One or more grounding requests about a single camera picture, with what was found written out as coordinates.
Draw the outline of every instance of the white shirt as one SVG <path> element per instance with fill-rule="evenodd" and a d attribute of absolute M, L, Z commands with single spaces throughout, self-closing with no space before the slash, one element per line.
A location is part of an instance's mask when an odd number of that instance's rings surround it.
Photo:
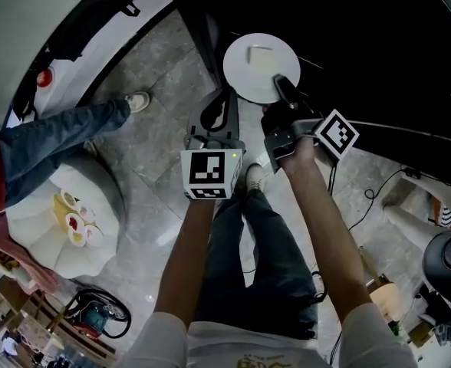
<path fill-rule="evenodd" d="M 194 322 L 186 333 L 171 314 L 155 313 L 137 341 L 117 363 L 125 368 L 326 368 L 314 349 L 301 341 L 254 333 L 225 324 Z M 343 323 L 340 368 L 415 368 L 410 348 L 393 335 L 374 304 L 364 304 Z"/>

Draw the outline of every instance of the jeans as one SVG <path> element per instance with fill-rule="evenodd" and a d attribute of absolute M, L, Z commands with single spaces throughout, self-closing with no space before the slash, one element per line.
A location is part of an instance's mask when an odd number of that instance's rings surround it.
<path fill-rule="evenodd" d="M 245 286 L 239 257 L 244 214 L 253 238 L 255 279 Z M 299 340 L 316 337 L 318 311 L 311 272 L 283 218 L 263 192 L 222 202 L 212 225 L 196 321 Z"/>
<path fill-rule="evenodd" d="M 1 130 L 5 207 L 35 191 L 86 140 L 120 128 L 129 115 L 128 102 L 110 100 Z"/>

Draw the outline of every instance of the marble floor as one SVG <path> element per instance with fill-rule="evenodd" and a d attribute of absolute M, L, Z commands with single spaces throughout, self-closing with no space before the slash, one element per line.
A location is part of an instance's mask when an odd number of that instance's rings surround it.
<path fill-rule="evenodd" d="M 130 116 L 118 131 L 97 138 L 98 151 L 117 180 L 127 211 L 127 229 L 120 237 L 118 253 L 93 278 L 81 280 L 97 284 L 115 294 L 133 315 L 130 332 L 111 341 L 119 353 L 133 344 L 153 311 L 160 277 L 186 214 L 188 200 L 183 195 L 179 151 L 189 112 L 203 96 L 214 90 L 179 14 L 174 11 L 147 34 L 114 68 L 94 95 L 94 102 L 148 90 L 151 105 Z M 248 152 L 245 164 L 260 162 L 268 171 L 265 194 L 280 213 L 301 248 L 310 268 L 316 261 L 304 220 L 295 203 L 285 174 L 271 173 L 260 125 L 262 109 L 241 100 L 241 139 Z M 369 200 L 366 188 L 378 189 L 400 165 L 353 149 L 340 163 L 334 199 L 347 225 L 365 213 Z M 329 170 L 322 166 L 325 178 Z M 376 269 L 394 281 L 403 296 L 403 306 L 412 305 L 422 282 L 422 252 L 408 242 L 384 216 L 380 200 L 398 194 L 402 207 L 426 219 L 428 198 L 418 188 L 401 189 L 395 177 L 384 187 L 367 218 L 353 230 Z M 253 242 L 245 228 L 241 258 L 245 272 L 254 269 Z M 247 282 L 253 273 L 245 274 Z M 334 308 L 327 298 L 319 305 L 319 349 L 328 356 L 340 331 Z M 404 327 L 411 329 L 408 317 Z"/>

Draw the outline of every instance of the white round ottoman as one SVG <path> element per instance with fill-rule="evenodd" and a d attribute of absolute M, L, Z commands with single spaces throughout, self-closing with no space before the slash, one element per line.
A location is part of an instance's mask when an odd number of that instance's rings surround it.
<path fill-rule="evenodd" d="M 54 195 L 64 190 L 93 210 L 104 243 L 94 248 L 76 247 L 54 215 Z M 30 196 L 6 210 L 9 234 L 34 260 L 64 278 L 97 275 L 117 253 L 124 225 L 123 200 L 111 176 L 85 153 L 71 156 Z"/>

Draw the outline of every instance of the person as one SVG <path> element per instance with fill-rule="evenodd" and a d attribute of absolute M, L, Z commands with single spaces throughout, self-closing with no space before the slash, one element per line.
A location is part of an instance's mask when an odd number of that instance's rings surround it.
<path fill-rule="evenodd" d="M 149 103 L 138 92 L 0 130 L 0 211 L 35 191 L 85 141 L 120 128 Z"/>
<path fill-rule="evenodd" d="M 340 366 L 416 367 L 410 348 L 370 300 L 357 246 L 314 162 L 312 139 L 301 139 L 281 166 L 342 324 Z M 268 204 L 264 181 L 261 166 L 250 166 L 247 196 L 222 202 L 213 222 L 212 200 L 189 204 L 154 313 L 118 366 L 329 366 L 313 348 L 318 319 L 311 273 L 282 217 Z M 241 214 L 255 239 L 256 273 L 248 287 L 239 258 Z"/>

